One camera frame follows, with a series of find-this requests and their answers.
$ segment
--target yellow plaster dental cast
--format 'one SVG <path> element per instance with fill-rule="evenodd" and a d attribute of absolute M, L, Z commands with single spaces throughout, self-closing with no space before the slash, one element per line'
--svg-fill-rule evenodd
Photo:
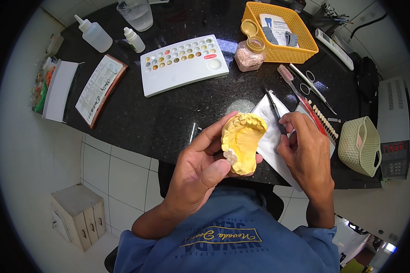
<path fill-rule="evenodd" d="M 231 163 L 231 172 L 245 175 L 257 168 L 255 152 L 267 131 L 266 122 L 253 113 L 238 113 L 222 129 L 223 155 Z"/>

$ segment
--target right hand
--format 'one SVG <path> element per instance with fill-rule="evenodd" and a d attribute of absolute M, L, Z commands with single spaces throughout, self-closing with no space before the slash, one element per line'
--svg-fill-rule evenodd
<path fill-rule="evenodd" d="M 294 132 L 290 139 L 281 135 L 278 153 L 284 158 L 293 178 L 298 182 L 310 202 L 322 204 L 332 197 L 334 180 L 330 169 L 330 141 L 300 112 L 285 114 L 279 123 L 286 131 Z"/>

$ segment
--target white ceramic palette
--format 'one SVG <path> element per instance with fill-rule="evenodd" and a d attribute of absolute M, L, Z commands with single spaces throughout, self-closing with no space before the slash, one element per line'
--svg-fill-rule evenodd
<path fill-rule="evenodd" d="M 214 35 L 159 48 L 141 55 L 140 60 L 145 97 L 203 79 L 229 74 Z"/>

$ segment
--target beige plastic basket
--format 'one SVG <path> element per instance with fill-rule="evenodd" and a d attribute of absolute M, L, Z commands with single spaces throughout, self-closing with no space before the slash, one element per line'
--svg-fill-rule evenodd
<path fill-rule="evenodd" d="M 377 154 L 379 160 L 374 165 Z M 378 131 L 369 117 L 357 118 L 343 124 L 338 155 L 340 160 L 354 171 L 369 177 L 375 175 L 381 163 L 381 149 Z"/>

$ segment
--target plastic squeeze bottle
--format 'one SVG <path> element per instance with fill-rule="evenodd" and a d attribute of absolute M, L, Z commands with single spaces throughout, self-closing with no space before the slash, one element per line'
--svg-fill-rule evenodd
<path fill-rule="evenodd" d="M 132 49 L 137 53 L 143 52 L 146 46 L 140 36 L 128 27 L 125 27 L 123 30 L 125 31 L 126 40 L 128 41 L 128 44 L 131 45 Z"/>
<path fill-rule="evenodd" d="M 111 36 L 97 22 L 91 23 L 88 19 L 82 20 L 76 14 L 74 18 L 79 22 L 79 29 L 83 32 L 82 38 L 98 52 L 103 53 L 111 47 Z"/>

